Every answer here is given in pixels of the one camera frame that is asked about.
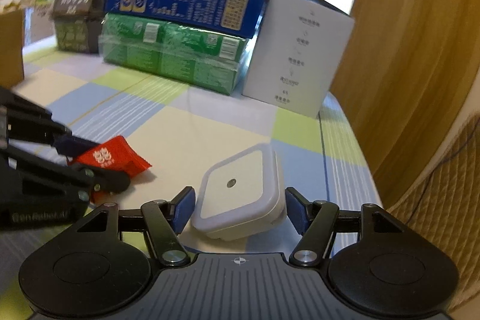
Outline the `red snack packet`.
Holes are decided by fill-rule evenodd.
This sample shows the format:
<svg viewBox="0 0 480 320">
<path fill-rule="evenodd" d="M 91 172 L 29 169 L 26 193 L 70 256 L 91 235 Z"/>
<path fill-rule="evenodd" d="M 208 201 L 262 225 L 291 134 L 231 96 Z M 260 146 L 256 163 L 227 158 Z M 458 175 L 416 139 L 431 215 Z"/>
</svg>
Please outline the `red snack packet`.
<svg viewBox="0 0 480 320">
<path fill-rule="evenodd" d="M 76 163 L 90 166 L 97 170 L 97 175 L 104 180 L 92 191 L 90 201 L 98 204 L 107 196 L 124 193 L 131 185 L 134 177 L 151 168 L 143 157 L 138 155 L 123 136 L 115 136 L 101 144 L 91 144 L 85 151 L 76 147 L 79 154 L 69 157 L 67 164 Z"/>
</svg>

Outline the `white square night light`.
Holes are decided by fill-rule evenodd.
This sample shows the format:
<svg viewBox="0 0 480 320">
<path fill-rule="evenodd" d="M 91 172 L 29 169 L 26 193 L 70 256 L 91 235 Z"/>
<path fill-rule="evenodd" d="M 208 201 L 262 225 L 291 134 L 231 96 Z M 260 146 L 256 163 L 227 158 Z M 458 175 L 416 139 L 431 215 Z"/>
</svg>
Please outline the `white square night light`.
<svg viewBox="0 0 480 320">
<path fill-rule="evenodd" d="M 211 239 L 235 241 L 272 230 L 286 213 L 281 163 L 272 146 L 260 143 L 205 173 L 191 224 Z"/>
</svg>

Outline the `checkered tablecloth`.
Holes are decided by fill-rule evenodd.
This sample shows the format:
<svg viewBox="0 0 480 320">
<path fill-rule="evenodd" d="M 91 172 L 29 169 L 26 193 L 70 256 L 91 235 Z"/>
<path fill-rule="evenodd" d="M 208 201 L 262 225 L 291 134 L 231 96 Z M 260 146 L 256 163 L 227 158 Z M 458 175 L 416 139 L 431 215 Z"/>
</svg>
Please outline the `checkered tablecloth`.
<svg viewBox="0 0 480 320">
<path fill-rule="evenodd" d="M 103 142 L 126 138 L 150 163 L 120 195 L 99 194 L 122 209 L 198 188 L 216 163 L 259 143 L 275 150 L 284 182 L 307 199 L 359 210 L 380 198 L 343 110 L 328 95 L 318 118 L 262 101 L 191 87 L 115 67 L 97 55 L 57 49 L 53 38 L 23 50 L 24 81 L 16 93 L 48 108 L 77 136 Z"/>
</svg>

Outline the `brown quilted chair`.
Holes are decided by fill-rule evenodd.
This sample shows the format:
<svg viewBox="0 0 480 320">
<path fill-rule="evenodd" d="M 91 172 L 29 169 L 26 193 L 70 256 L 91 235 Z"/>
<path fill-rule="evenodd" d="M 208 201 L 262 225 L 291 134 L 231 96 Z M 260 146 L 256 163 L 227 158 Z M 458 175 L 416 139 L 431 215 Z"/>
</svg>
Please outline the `brown quilted chair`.
<svg viewBox="0 0 480 320">
<path fill-rule="evenodd" d="M 436 167 L 389 212 L 456 263 L 479 262 L 479 114 L 468 118 Z"/>
</svg>

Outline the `brown cardboard box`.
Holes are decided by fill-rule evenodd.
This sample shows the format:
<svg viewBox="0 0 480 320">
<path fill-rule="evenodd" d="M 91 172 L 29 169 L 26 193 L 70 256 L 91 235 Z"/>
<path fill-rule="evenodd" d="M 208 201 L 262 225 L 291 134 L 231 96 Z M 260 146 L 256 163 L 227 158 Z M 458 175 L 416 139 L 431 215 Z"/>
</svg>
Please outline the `brown cardboard box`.
<svg viewBox="0 0 480 320">
<path fill-rule="evenodd" d="M 12 88 L 24 80 L 23 11 L 14 10 L 1 14 L 0 29 L 0 84 L 4 88 Z"/>
</svg>

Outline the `black Honglu food container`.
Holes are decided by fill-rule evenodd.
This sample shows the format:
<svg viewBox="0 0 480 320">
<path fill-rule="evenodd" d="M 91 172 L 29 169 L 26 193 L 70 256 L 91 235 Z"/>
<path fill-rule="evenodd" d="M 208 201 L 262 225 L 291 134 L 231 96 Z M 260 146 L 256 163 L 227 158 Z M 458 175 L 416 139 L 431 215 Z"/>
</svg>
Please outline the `black Honglu food container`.
<svg viewBox="0 0 480 320">
<path fill-rule="evenodd" d="M 55 0 L 51 18 L 61 51 L 98 53 L 106 0 Z"/>
</svg>

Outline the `green shrink-wrapped box pack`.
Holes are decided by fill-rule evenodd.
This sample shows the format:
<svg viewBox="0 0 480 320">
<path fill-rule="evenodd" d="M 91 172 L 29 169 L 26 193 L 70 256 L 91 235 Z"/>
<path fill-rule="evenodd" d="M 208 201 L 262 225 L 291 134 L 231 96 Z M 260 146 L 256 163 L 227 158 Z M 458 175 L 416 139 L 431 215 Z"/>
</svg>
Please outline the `green shrink-wrapped box pack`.
<svg viewBox="0 0 480 320">
<path fill-rule="evenodd" d="M 105 62 L 230 95 L 249 40 L 133 15 L 108 13 L 98 38 Z"/>
</svg>

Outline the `white tall box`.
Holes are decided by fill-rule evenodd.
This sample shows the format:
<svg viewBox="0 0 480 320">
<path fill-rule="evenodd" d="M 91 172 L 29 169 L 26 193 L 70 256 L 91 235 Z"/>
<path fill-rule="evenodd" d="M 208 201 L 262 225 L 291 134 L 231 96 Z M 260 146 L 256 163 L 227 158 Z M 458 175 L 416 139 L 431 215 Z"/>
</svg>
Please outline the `white tall box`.
<svg viewBox="0 0 480 320">
<path fill-rule="evenodd" d="M 354 24 L 324 0 L 268 0 L 242 94 L 317 117 Z"/>
</svg>

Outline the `brown curtain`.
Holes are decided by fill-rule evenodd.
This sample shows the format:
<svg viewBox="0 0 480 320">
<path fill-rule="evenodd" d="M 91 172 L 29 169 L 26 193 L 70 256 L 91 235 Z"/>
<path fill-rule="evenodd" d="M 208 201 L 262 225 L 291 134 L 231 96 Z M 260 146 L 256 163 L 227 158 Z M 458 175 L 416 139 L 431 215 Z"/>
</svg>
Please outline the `brown curtain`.
<svg viewBox="0 0 480 320">
<path fill-rule="evenodd" d="M 385 206 L 413 185 L 479 71 L 479 0 L 355 0 L 331 92 Z"/>
</svg>

